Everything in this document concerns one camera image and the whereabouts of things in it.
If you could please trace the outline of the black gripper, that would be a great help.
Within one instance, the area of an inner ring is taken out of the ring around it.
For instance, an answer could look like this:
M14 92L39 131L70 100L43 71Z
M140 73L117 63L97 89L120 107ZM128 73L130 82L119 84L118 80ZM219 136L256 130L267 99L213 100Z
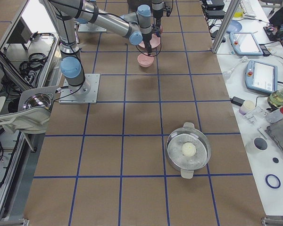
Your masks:
M152 46L149 43L154 34L160 38L160 26L158 25L158 19L155 19L155 24L150 24L148 27L141 27L142 41L146 44L147 55L151 56Z
M158 27L161 27L161 18L164 16L164 12L166 12L166 16L170 17L173 11L173 5L169 6L165 3L153 4L153 17L158 19Z

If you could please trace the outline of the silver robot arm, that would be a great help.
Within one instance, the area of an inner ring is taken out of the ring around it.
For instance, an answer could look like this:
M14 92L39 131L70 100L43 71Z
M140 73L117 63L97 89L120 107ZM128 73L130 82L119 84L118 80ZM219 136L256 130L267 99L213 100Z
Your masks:
M173 1L171 4L164 0L128 0L127 4L131 11L137 10L140 5L148 5L152 11L156 27L161 27L161 18L166 13L169 17L173 11Z
M152 5L142 4L135 12L122 16L108 13L94 0L42 0L61 40L62 57L79 57L78 33L112 32L138 46L144 44L144 56L152 59L151 39L160 36L161 18L165 3L153 0Z

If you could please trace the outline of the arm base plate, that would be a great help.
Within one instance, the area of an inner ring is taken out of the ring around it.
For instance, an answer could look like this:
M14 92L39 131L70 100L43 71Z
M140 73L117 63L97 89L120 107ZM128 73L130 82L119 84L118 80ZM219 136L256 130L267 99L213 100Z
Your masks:
M69 86L65 79L63 86L66 88L61 90L58 102L60 104L95 104L97 103L99 84L99 73L85 74L84 84L78 87Z
M79 24L78 25L78 32L80 33L101 33L101 32L106 32L107 29L102 28L96 24Z

